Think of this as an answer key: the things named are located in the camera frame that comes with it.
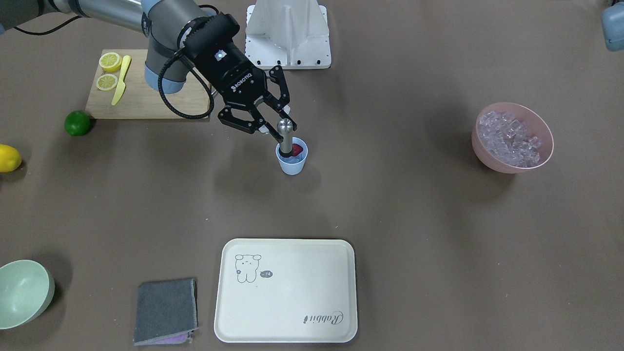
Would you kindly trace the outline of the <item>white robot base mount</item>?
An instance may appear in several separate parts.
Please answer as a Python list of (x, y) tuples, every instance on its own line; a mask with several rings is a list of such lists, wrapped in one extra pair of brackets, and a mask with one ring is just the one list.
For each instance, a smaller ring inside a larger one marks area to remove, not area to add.
[(328, 69), (328, 12), (316, 0), (257, 0), (247, 7), (245, 56), (268, 70)]

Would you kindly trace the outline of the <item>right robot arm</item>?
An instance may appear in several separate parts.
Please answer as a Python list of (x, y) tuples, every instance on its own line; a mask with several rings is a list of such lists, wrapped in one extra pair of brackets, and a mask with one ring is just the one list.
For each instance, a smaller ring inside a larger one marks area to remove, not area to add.
[(230, 14), (204, 9), (193, 0), (3, 0), (1, 30), (47, 13), (94, 18), (145, 35), (149, 39), (145, 80), (179, 117), (205, 118), (214, 108), (210, 97), (205, 113), (190, 115), (167, 100), (168, 94), (181, 90), (191, 73), (207, 93), (214, 88), (223, 99), (217, 116), (226, 126), (248, 134), (270, 134), (281, 144), (290, 141), (258, 111), (259, 104), (265, 103), (292, 130), (297, 128), (286, 111), (290, 94), (281, 66), (266, 73), (240, 51), (233, 42), (240, 25)]

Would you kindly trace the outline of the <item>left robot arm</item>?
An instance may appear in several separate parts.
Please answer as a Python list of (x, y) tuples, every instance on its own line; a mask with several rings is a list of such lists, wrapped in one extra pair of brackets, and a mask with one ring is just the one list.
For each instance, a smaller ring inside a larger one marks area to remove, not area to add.
[(608, 0), (602, 11), (601, 23), (606, 48), (611, 52), (624, 49), (624, 1)]

